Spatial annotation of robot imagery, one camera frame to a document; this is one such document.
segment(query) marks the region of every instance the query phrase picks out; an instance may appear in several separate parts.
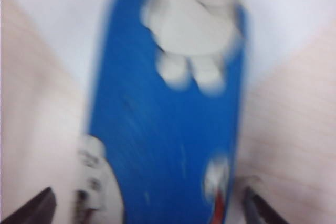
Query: blue phone case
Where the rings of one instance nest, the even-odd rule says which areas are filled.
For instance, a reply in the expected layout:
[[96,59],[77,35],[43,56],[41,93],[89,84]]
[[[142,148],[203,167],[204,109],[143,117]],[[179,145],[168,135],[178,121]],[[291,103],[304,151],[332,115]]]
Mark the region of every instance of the blue phone case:
[[[157,45],[140,21],[144,0],[116,0],[110,15],[89,134],[103,141],[121,191],[124,223],[209,223],[204,197],[209,160],[228,157],[233,183],[244,40],[227,66],[223,94],[192,81],[170,89],[155,68]],[[238,8],[244,35],[244,12]]]

